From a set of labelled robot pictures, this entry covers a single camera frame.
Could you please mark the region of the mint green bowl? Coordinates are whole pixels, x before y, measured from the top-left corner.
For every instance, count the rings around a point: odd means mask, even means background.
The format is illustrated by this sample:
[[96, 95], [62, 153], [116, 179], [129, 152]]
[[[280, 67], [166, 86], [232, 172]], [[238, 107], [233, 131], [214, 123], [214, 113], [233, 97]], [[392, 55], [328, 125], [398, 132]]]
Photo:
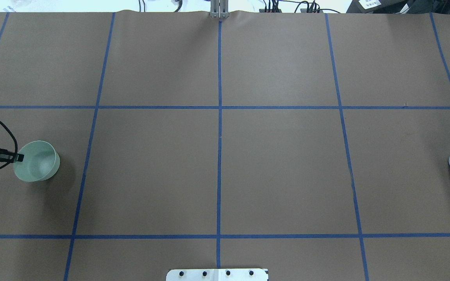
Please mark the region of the mint green bowl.
[[14, 163], [14, 174], [27, 183], [44, 181], [53, 177], [61, 164], [61, 158], [48, 142], [37, 140], [23, 146], [19, 152], [22, 162]]

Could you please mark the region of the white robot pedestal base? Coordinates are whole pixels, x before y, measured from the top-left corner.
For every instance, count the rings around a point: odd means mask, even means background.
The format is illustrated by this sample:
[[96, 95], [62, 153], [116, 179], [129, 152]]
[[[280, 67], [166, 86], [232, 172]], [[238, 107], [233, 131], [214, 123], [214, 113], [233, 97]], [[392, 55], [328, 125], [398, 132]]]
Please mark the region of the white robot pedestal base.
[[179, 269], [170, 270], [166, 281], [268, 281], [267, 269]]

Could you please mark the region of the aluminium frame post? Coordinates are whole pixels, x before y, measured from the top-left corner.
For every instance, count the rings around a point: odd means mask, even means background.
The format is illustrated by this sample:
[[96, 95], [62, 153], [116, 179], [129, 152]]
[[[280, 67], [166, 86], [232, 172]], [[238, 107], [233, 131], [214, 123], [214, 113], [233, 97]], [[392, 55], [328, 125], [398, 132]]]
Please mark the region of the aluminium frame post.
[[209, 0], [210, 17], [216, 19], [225, 19], [230, 16], [229, 0]]

